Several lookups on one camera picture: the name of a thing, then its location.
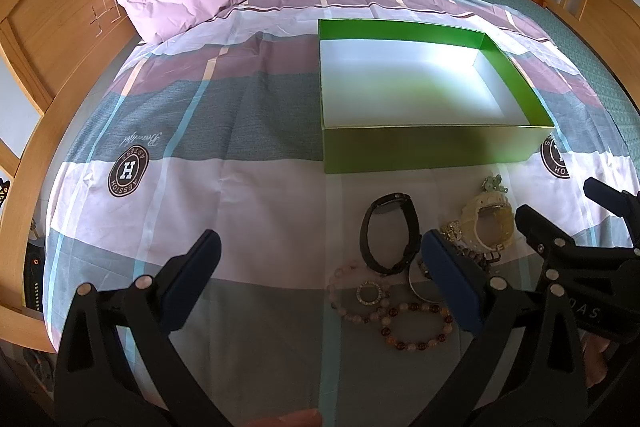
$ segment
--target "wooden footboard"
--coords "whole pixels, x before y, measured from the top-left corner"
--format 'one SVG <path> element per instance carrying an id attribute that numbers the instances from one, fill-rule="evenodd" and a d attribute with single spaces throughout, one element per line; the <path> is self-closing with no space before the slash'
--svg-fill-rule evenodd
<path id="1" fill-rule="evenodd" d="M 633 0 L 545 0 L 640 107 L 640 7 Z"/>
<path id="2" fill-rule="evenodd" d="M 34 208 L 54 153 L 98 77 L 136 35 L 115 0 L 0 0 L 0 52 L 42 115 L 21 158 L 0 140 L 12 178 L 0 219 L 0 338 L 52 351 L 41 316 L 23 307 Z"/>

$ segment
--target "open box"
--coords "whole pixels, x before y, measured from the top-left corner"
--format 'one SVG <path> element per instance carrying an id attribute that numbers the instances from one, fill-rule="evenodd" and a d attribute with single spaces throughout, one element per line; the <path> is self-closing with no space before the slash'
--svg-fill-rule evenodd
<path id="1" fill-rule="evenodd" d="M 517 162 L 554 128 L 485 33 L 335 19 L 318 35 L 327 173 Z"/>

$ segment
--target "black wristband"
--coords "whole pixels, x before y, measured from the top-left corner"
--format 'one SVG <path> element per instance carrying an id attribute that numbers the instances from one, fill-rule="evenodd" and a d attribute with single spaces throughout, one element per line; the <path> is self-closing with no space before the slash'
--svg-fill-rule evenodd
<path id="1" fill-rule="evenodd" d="M 391 268 L 382 266 L 378 261 L 373 258 L 371 250 L 369 249 L 369 220 L 371 214 L 374 212 L 380 212 L 380 209 L 393 204 L 399 204 L 404 219 L 406 220 L 407 228 L 409 229 L 409 242 L 404 247 L 402 253 L 402 259 L 394 264 Z M 420 250 L 420 223 L 418 222 L 418 215 L 415 213 L 414 202 L 411 197 L 401 192 L 394 192 L 393 194 L 387 194 L 378 198 L 371 203 L 371 206 L 367 209 L 360 226 L 360 253 L 367 266 L 375 272 L 382 275 L 394 275 L 405 270 L 411 261 L 414 259 L 415 254 Z"/>

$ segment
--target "metal screw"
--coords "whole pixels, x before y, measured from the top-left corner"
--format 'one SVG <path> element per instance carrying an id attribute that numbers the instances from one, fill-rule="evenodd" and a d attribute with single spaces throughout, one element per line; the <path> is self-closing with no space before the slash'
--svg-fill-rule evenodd
<path id="1" fill-rule="evenodd" d="M 153 277 L 151 277 L 150 275 L 141 275 L 136 279 L 136 282 L 134 284 L 139 290 L 146 290 L 153 284 L 153 281 Z"/>
<path id="2" fill-rule="evenodd" d="M 78 286 L 78 289 L 76 290 L 78 295 L 81 297 L 84 297 L 90 291 L 91 291 L 91 285 L 88 282 L 83 282 L 81 285 Z"/>
<path id="3" fill-rule="evenodd" d="M 562 286 L 559 284 L 552 284 L 551 293 L 553 293 L 553 295 L 555 295 L 556 297 L 562 297 L 564 295 L 564 288 L 562 288 Z"/>
<path id="4" fill-rule="evenodd" d="M 549 279 L 550 281 L 557 281 L 558 278 L 560 277 L 560 274 L 558 273 L 558 270 L 554 270 L 553 268 L 549 268 L 546 272 L 545 272 L 545 276 L 547 279 Z"/>
<path id="5" fill-rule="evenodd" d="M 502 277 L 491 277 L 491 279 L 489 279 L 489 286 L 494 290 L 502 291 L 507 288 L 507 281 Z"/>

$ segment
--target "beaded bracelet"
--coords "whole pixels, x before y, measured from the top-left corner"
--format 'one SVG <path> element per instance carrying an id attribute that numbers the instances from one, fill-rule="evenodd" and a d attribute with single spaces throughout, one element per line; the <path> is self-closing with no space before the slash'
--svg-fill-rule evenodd
<path id="1" fill-rule="evenodd" d="M 423 312 L 431 312 L 433 314 L 440 313 L 443 317 L 444 326 L 442 328 L 442 333 L 440 333 L 435 339 L 430 339 L 427 342 L 418 342 L 418 343 L 404 343 L 403 341 L 397 341 L 395 338 L 391 336 L 391 321 L 393 317 L 396 317 L 399 312 L 404 311 L 423 311 Z M 418 304 L 417 302 L 412 302 L 411 304 L 407 304 L 403 302 L 398 305 L 397 308 L 389 308 L 387 315 L 380 320 L 383 328 L 380 330 L 380 333 L 383 337 L 386 338 L 385 342 L 389 346 L 395 347 L 398 351 L 424 351 L 428 347 L 436 347 L 438 343 L 443 343 L 447 340 L 447 335 L 453 331 L 453 317 L 449 315 L 449 309 L 446 307 L 441 308 L 437 304 L 428 304 L 422 303 Z"/>
<path id="2" fill-rule="evenodd" d="M 334 275 L 329 278 L 329 285 L 326 287 L 327 293 L 329 293 L 331 308 L 336 310 L 341 318 L 354 324 L 368 324 L 369 322 L 376 322 L 380 320 L 380 317 L 383 317 L 386 314 L 386 309 L 389 308 L 389 297 L 391 296 L 389 283 L 384 282 L 378 276 L 372 275 L 372 277 L 358 286 L 358 289 L 356 290 L 356 298 L 360 304 L 365 306 L 378 305 L 374 312 L 371 312 L 369 315 L 350 313 L 347 308 L 338 304 L 338 294 L 335 283 L 350 271 L 363 267 L 363 263 L 352 261 L 351 263 L 338 268 L 334 272 Z M 362 297 L 362 290 L 364 288 L 376 289 L 378 291 L 378 295 L 372 301 L 366 301 Z"/>

